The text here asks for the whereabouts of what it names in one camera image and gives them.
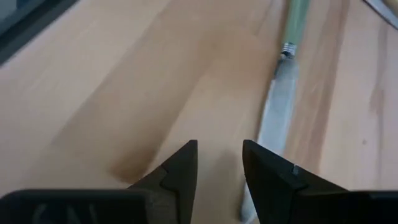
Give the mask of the black metal table frame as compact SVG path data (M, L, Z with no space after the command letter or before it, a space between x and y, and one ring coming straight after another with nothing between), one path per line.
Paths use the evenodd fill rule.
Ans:
M0 0L0 66L79 0Z

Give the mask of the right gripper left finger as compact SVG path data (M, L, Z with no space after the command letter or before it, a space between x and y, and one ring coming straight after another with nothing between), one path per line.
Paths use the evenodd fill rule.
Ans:
M198 141L190 140L129 187L144 197L134 224L191 224L198 176Z

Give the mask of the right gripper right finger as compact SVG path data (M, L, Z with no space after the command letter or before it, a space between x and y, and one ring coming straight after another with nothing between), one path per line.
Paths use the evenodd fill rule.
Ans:
M345 191L252 140L243 141L243 165L260 224L328 223L326 202L310 196Z

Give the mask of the green-handled knife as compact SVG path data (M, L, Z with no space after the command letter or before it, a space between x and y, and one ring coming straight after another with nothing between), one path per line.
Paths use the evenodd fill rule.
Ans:
M280 56L264 102L256 143L282 157L294 110L299 66L295 55L301 43L310 0L290 0ZM247 182L241 204L242 224L257 217Z

